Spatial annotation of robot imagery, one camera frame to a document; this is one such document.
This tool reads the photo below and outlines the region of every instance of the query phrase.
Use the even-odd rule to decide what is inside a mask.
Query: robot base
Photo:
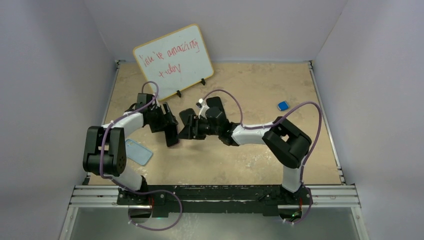
[[[311,197],[304,186],[292,193],[281,185],[149,185],[148,190],[175,193],[182,202],[184,213],[255,213],[283,219],[291,218],[299,209],[300,202],[308,205]],[[170,194],[158,192],[147,196],[154,200],[153,218],[167,218],[169,213],[180,212],[177,200]],[[116,203],[149,205],[149,200],[120,189]],[[278,205],[293,208],[278,209]]]

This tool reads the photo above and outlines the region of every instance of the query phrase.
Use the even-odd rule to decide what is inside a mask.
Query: whiteboard stand
[[[206,81],[205,81],[205,79],[204,78],[202,78],[201,79],[201,81],[200,81],[200,83],[203,85],[203,86],[205,86],[206,85]],[[182,94],[181,94],[181,91],[180,90],[177,90],[176,91],[176,95],[178,96],[178,97],[182,97]]]

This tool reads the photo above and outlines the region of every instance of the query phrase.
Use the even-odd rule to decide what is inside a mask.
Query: enclosure
[[[417,0],[2,1],[1,239],[420,239],[423,10]],[[191,24],[214,73],[161,101],[179,127],[178,113],[216,89],[240,102],[245,124],[284,115],[282,101],[320,105],[320,137],[304,169],[314,203],[302,223],[185,212],[169,230],[139,229],[127,224],[130,206],[117,205],[118,187],[83,170],[88,127],[122,116],[150,80],[133,49]],[[214,94],[240,122],[235,102]],[[287,119],[315,140],[313,106]],[[149,127],[129,138],[153,152],[145,166],[127,162],[150,185],[283,179],[265,145],[208,136],[167,147]],[[166,227],[176,216],[143,224]]]

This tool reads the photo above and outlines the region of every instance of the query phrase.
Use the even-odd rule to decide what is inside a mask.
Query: glass panel
[[[184,213],[180,222],[166,231],[150,231],[128,224],[126,208],[80,208],[73,240],[358,240],[350,208],[313,208],[298,225],[282,224],[279,217],[261,214]],[[143,223],[163,228],[177,218],[151,218]]]

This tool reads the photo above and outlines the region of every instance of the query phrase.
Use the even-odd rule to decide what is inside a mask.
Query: red handwriting
[[[177,53],[185,52],[191,49],[197,49],[196,53],[200,52],[199,44],[196,41],[196,38],[191,40],[189,43],[185,41],[183,44],[179,46],[174,46],[173,48],[168,50],[168,57],[175,56],[177,55]]]
[[[164,74],[171,75],[171,74],[176,73],[176,72],[181,73],[180,64],[178,64],[178,66],[176,66],[176,65],[171,66],[171,64],[169,63],[167,70],[159,71],[159,77],[165,78]]]
[[[145,67],[147,67],[149,64],[151,64],[154,61],[153,57],[151,56],[147,56],[146,58],[144,58],[143,55],[138,55],[138,56],[143,60]]]
[[[156,54],[158,59],[164,59],[164,57],[162,56],[162,52],[158,52],[158,53],[153,52],[153,53]]]

